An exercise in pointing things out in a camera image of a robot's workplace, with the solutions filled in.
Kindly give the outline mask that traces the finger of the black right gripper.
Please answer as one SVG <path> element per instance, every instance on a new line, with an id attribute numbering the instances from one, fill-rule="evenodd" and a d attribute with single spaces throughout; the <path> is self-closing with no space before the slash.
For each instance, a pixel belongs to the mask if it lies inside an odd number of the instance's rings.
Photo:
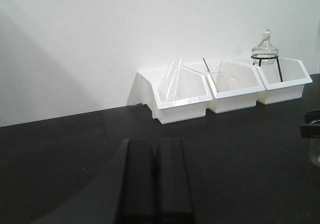
<path id="1" fill-rule="evenodd" d="M 320 137 L 320 110 L 308 111 L 304 114 L 304 123 L 300 125 L 302 138 Z"/>

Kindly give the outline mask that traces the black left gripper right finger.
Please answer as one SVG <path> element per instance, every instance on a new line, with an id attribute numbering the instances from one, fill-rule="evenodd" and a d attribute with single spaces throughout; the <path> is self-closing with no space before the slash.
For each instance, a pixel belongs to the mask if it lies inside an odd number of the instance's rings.
<path id="1" fill-rule="evenodd" d="M 182 142 L 163 138 L 157 145 L 156 216 L 159 224 L 195 222 Z"/>

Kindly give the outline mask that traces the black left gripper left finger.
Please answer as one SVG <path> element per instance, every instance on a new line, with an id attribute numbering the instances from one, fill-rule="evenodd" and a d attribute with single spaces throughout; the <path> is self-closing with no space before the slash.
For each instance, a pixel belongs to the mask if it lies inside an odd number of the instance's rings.
<path id="1" fill-rule="evenodd" d="M 125 138 L 118 149 L 124 154 L 115 224 L 155 224 L 156 167 L 152 145 Z"/>

